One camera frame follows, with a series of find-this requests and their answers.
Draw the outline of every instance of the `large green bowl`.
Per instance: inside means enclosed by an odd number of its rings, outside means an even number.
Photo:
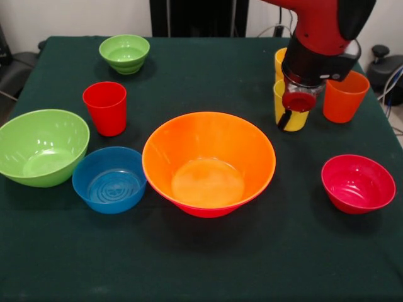
[[[71,176],[88,142],[87,123],[69,111],[17,116],[0,128],[0,173],[27,186],[56,186]]]

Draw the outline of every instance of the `stacked yellow cups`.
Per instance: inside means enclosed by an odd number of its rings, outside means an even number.
[[[275,54],[275,70],[276,70],[276,81],[273,87],[274,99],[275,99],[275,117],[276,124],[280,121],[280,118],[285,113],[285,108],[283,106],[283,94],[285,91],[284,75],[281,70],[281,63],[284,60],[285,52],[287,48],[279,49]],[[298,131],[304,127],[307,121],[309,111],[307,112],[296,112],[292,111],[290,120],[284,127],[285,131]]]

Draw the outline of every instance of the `orange bowl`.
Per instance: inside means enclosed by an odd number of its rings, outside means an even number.
[[[218,112],[166,122],[143,150],[150,185],[183,211],[204,218],[224,216],[255,198],[275,166],[273,146],[259,128]]]

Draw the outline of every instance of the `pink bowl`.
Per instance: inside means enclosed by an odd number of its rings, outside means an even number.
[[[335,207],[348,214],[383,208],[396,194],[390,173],[372,159],[359,155],[329,159],[322,168],[322,182]]]

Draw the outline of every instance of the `cable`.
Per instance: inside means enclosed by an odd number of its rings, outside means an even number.
[[[0,94],[2,94],[3,96],[6,96],[9,99],[12,99],[13,101],[18,101],[18,99],[14,98],[12,95],[10,95],[10,94],[8,94],[8,93],[6,93],[4,91],[0,90]]]
[[[281,22],[283,21],[283,10],[281,6],[279,6],[278,8],[280,9],[280,17],[278,18],[278,24],[281,24]]]
[[[396,75],[394,76],[394,78],[393,78],[393,83],[392,83],[392,84],[395,84],[395,83],[397,82],[398,77],[399,77],[398,74],[396,74]],[[387,119],[389,119],[389,117],[390,117],[390,112],[392,111],[392,96],[393,96],[393,91],[394,91],[394,90],[391,90],[391,92],[389,93],[388,104],[387,104],[386,111],[385,111],[385,114],[386,114]]]
[[[403,135],[403,130],[400,130],[399,128],[396,128],[396,127],[392,127],[392,129],[399,132],[399,134],[396,134],[396,135]]]
[[[292,23],[294,21],[294,16],[292,15],[291,9],[289,9],[288,12],[290,13],[290,29],[292,30]]]
[[[401,73],[402,71],[403,71],[403,64],[400,65],[400,66],[393,72],[393,74],[389,77],[388,81],[386,82],[385,89],[383,90],[383,93],[378,97],[378,100],[381,100],[381,99],[382,99],[382,104],[383,104],[383,105],[385,105],[385,96],[395,87],[397,81],[396,81],[394,84],[392,84],[392,85],[388,88],[389,83],[390,83],[391,80],[395,77],[395,75],[400,72],[399,77],[398,77],[398,79],[399,79],[400,76],[402,76],[402,73]]]
[[[268,31],[268,30],[270,30],[270,29],[272,29],[272,28],[274,28],[274,27],[276,27],[276,26],[282,26],[282,27],[284,27],[284,28],[286,28],[287,30],[288,30],[288,32],[290,33],[290,35],[292,35],[291,34],[291,29],[288,27],[288,26],[285,26],[285,25],[282,25],[282,24],[276,24],[276,25],[272,25],[272,26],[270,26],[270,27],[267,27],[265,30],[263,30],[260,34],[258,34],[257,36],[256,36],[256,38],[259,38],[262,34],[264,34],[266,31]]]

